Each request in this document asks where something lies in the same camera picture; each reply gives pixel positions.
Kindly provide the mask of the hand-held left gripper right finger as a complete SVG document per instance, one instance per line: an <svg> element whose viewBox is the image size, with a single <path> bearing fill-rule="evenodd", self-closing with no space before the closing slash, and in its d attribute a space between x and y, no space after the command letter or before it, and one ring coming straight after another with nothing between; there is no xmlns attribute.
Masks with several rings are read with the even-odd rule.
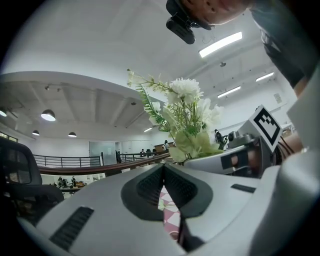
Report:
<svg viewBox="0 0 320 256"><path fill-rule="evenodd" d="M252 197L259 179L164 165L164 187L179 212L178 244L191 252L227 227Z"/></svg>

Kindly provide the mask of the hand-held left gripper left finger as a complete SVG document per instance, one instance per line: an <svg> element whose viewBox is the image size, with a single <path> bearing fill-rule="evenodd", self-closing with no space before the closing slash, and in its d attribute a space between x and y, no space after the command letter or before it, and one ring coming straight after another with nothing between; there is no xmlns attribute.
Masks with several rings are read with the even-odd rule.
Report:
<svg viewBox="0 0 320 256"><path fill-rule="evenodd" d="M95 181L23 231L46 256L182 256L158 208L163 165Z"/></svg>

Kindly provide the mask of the person's right hand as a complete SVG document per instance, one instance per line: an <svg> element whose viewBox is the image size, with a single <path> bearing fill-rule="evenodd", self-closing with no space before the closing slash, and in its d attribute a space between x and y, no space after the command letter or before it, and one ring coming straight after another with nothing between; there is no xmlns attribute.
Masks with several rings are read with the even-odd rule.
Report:
<svg viewBox="0 0 320 256"><path fill-rule="evenodd" d="M258 146L251 148L248 153L248 165L253 172L258 172L261 167L261 151Z"/></svg>

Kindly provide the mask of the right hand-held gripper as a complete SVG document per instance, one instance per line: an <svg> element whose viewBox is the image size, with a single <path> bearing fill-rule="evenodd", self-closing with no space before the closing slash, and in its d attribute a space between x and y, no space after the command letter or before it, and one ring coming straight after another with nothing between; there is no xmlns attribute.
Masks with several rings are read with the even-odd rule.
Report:
<svg viewBox="0 0 320 256"><path fill-rule="evenodd" d="M227 150L221 155L211 155L187 159L183 166L207 173L223 173L261 178L264 171L275 165L276 147L282 128L271 113L260 105L253 115L237 130L228 134ZM253 172L249 166L248 151L260 148L261 166Z"/></svg>

